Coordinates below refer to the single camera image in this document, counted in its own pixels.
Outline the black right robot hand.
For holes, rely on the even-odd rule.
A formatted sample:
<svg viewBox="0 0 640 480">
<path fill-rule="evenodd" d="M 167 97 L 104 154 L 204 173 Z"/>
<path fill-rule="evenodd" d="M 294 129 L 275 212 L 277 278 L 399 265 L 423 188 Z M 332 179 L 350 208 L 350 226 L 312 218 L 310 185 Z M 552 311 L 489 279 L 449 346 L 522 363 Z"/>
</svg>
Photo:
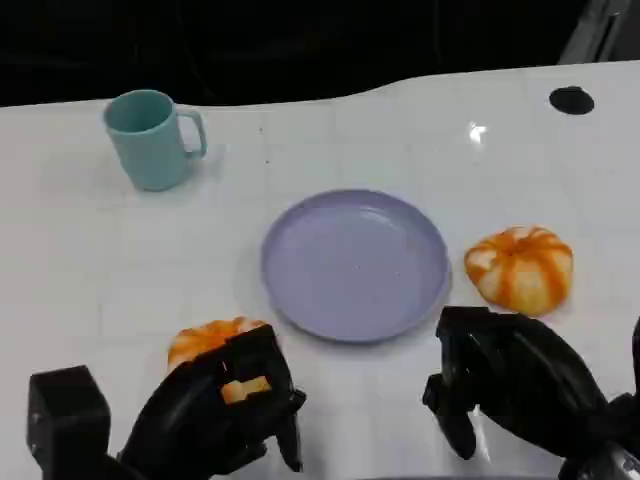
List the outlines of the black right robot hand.
<svg viewBox="0 0 640 480">
<path fill-rule="evenodd" d="M 476 450 L 479 409 L 515 436 L 566 459 L 612 432 L 608 402 L 582 358 L 539 320 L 487 307 L 446 306 L 436 328 L 441 370 L 422 402 L 458 456 Z"/>
</svg>

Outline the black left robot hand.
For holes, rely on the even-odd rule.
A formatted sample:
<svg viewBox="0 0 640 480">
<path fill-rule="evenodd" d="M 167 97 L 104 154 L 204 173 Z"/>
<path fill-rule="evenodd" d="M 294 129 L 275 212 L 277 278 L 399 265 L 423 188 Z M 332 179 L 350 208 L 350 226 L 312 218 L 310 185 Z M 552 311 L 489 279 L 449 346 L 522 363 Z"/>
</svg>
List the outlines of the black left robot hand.
<svg viewBox="0 0 640 480">
<path fill-rule="evenodd" d="M 177 366 L 141 410 L 119 460 L 144 479 L 209 479 L 266 455 L 303 468 L 295 388 L 274 329 L 263 325 Z"/>
</svg>

